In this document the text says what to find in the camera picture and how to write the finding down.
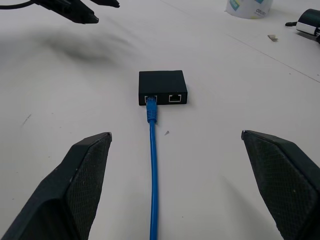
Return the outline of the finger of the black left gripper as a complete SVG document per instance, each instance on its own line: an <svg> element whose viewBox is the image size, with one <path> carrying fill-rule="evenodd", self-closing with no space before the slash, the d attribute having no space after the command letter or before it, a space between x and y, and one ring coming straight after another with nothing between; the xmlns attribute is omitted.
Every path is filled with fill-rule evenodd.
<svg viewBox="0 0 320 240"><path fill-rule="evenodd" d="M107 7L113 7L113 8L120 7L120 3L117 0L90 0L90 1L99 6L107 6Z"/></svg>
<svg viewBox="0 0 320 240"><path fill-rule="evenodd" d="M33 2L77 24L97 24L99 22L94 11L81 0L34 0Z"/></svg>

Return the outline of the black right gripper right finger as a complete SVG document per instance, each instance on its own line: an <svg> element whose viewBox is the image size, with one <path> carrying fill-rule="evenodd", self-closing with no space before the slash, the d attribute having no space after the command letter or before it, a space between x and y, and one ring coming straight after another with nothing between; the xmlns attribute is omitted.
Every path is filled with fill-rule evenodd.
<svg viewBox="0 0 320 240"><path fill-rule="evenodd" d="M285 240L320 238L320 168L293 142L244 130L259 193Z"/></svg>

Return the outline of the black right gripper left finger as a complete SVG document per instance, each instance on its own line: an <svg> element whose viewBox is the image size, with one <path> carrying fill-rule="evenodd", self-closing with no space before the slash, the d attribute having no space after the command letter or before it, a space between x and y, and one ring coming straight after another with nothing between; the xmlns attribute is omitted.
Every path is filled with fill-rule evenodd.
<svg viewBox="0 0 320 240"><path fill-rule="evenodd" d="M37 186L4 240L87 240L101 198L112 135L74 144Z"/></svg>

